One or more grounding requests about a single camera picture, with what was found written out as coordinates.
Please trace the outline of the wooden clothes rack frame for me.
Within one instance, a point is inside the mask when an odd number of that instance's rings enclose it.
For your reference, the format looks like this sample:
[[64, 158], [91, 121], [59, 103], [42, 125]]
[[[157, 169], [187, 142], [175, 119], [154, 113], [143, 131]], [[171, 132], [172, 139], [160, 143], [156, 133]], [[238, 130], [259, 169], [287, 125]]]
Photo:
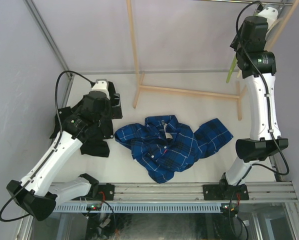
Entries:
[[[291, 9], [288, 11], [288, 13], [286, 14], [285, 17], [282, 17], [273, 22], [273, 26], [277, 25], [280, 22], [281, 22], [281, 26], [277, 30], [277, 33], [273, 37], [271, 43], [269, 43], [268, 50], [274, 46], [274, 44], [278, 40], [280, 34], [282, 33], [284, 27], [286, 26], [287, 22], [293, 15], [293, 13], [296, 10], [298, 5], [299, 5], [299, 0], [295, 0], [293, 3], [291, 3]], [[153, 92], [165, 93], [165, 94], [188, 95], [188, 96], [192, 96], [192, 97], [211, 97], [211, 98], [216, 98], [216, 99], [235, 101], [236, 106], [237, 106], [237, 119], [239, 121], [241, 121], [243, 119], [242, 99], [247, 92], [247, 87], [244, 86], [243, 89], [241, 90], [239, 81], [236, 81], [236, 83], [235, 83], [236, 94], [225, 94], [225, 93], [217, 93], [217, 92], [144, 85], [143, 81], [144, 81], [144, 77], [145, 77], [145, 72], [143, 71], [140, 74], [138, 53], [137, 53], [136, 34], [135, 34], [135, 28], [134, 28], [133, 8], [132, 8], [131, 0], [126, 0], [126, 7], [127, 7], [130, 39], [131, 39], [134, 70], [135, 70], [135, 77], [136, 77], [136, 94], [135, 94], [133, 104], [132, 104], [132, 107], [134, 109], [137, 107], [139, 96], [142, 91], [153, 91]]]

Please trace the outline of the green plastic hanger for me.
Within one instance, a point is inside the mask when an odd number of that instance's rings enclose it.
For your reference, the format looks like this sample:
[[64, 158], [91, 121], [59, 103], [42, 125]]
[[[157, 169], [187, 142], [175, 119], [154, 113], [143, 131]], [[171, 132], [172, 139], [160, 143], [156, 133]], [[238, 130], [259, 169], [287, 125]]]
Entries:
[[234, 70], [235, 70], [235, 68], [236, 68], [236, 66], [237, 66], [237, 58], [236, 57], [234, 57], [233, 58], [233, 60], [232, 60], [232, 63], [231, 63], [231, 66], [230, 66], [230, 68], [229, 68], [229, 71], [228, 71], [228, 73], [227, 73], [227, 77], [226, 77], [226, 83], [228, 84], [229, 82], [230, 82], [230, 80], [231, 80], [231, 77], [232, 77], [232, 74], [233, 74], [233, 72], [234, 72]]

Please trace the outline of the black shirt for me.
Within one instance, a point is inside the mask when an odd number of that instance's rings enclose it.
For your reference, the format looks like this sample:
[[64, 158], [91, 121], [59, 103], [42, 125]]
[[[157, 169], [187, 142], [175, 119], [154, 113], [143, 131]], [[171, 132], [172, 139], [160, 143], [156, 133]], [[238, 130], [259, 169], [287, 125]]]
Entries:
[[[109, 96], [116, 93], [113, 82], [108, 81]], [[100, 120], [88, 120], [80, 114], [82, 99], [73, 107], [58, 109], [58, 115], [54, 117], [54, 129], [49, 137], [55, 139], [60, 129], [78, 138], [82, 142], [80, 152], [82, 155], [107, 158], [110, 148], [107, 139], [114, 137], [113, 119], [101, 118]]]

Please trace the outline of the blue plaid shirt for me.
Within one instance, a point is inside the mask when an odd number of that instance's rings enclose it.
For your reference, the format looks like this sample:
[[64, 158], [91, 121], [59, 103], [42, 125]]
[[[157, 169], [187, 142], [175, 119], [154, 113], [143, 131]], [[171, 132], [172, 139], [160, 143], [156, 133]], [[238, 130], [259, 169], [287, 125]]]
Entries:
[[175, 115], [149, 116], [144, 124], [119, 128], [115, 140], [131, 151], [158, 184], [170, 181], [176, 172], [191, 168], [198, 160], [216, 154], [232, 139], [232, 133], [218, 119], [203, 123], [196, 131]]

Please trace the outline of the beige wooden hanger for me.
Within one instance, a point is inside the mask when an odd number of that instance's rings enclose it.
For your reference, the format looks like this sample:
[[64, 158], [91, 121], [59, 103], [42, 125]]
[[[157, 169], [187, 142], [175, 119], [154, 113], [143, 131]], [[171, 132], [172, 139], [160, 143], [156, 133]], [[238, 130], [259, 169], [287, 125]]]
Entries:
[[264, 48], [265, 50], [269, 51], [273, 47], [272, 46], [274, 44], [274, 40], [273, 39], [275, 38], [275, 35], [276, 35], [275, 31], [278, 28], [278, 25], [282, 21], [283, 21], [282, 17], [278, 18], [269, 27], [269, 29], [268, 29], [268, 31], [266, 33], [266, 37], [265, 37], [265, 39], [266, 39], [266, 44], [265, 44], [265, 48]]

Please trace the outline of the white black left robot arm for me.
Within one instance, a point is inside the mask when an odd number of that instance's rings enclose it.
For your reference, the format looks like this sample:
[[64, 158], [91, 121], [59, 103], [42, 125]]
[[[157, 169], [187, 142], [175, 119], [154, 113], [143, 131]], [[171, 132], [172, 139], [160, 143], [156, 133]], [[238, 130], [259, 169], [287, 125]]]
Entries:
[[36, 166], [20, 181], [6, 186], [11, 200], [37, 221], [43, 221], [55, 207], [79, 197], [94, 200], [99, 195], [99, 181], [87, 173], [76, 179], [53, 185], [52, 182], [68, 159], [79, 150], [83, 155], [107, 158], [107, 140], [113, 139], [113, 119], [123, 117], [121, 97], [90, 91], [69, 109], [67, 117], [58, 117], [59, 132], [55, 142]]

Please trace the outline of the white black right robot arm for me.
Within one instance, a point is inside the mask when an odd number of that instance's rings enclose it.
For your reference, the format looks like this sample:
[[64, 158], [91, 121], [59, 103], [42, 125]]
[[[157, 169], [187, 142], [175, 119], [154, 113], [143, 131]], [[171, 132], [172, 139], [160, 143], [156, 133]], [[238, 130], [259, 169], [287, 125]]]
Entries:
[[268, 22], [262, 16], [248, 16], [241, 26], [236, 26], [236, 36], [231, 48], [236, 53], [238, 68], [242, 71], [249, 93], [251, 111], [250, 137], [235, 143], [237, 157], [223, 176], [219, 187], [222, 198], [229, 200], [237, 194], [237, 187], [244, 185], [254, 166], [268, 157], [280, 154], [289, 145], [277, 123], [275, 106], [276, 59], [265, 50]]

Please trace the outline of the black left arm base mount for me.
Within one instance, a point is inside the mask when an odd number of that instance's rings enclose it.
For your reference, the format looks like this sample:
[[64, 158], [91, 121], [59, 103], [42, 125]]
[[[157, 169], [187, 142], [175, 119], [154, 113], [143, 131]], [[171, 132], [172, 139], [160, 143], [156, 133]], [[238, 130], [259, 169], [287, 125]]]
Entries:
[[98, 200], [113, 201], [115, 196], [115, 185], [106, 183], [99, 184], [95, 197]]

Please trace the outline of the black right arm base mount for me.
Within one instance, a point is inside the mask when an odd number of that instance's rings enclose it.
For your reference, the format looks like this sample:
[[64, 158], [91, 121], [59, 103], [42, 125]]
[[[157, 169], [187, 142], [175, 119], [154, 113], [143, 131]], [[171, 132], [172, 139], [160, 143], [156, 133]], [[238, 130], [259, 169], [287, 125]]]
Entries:
[[233, 186], [221, 186], [220, 184], [204, 184], [202, 186], [205, 201], [221, 200], [243, 200], [250, 199], [247, 186], [245, 184]]

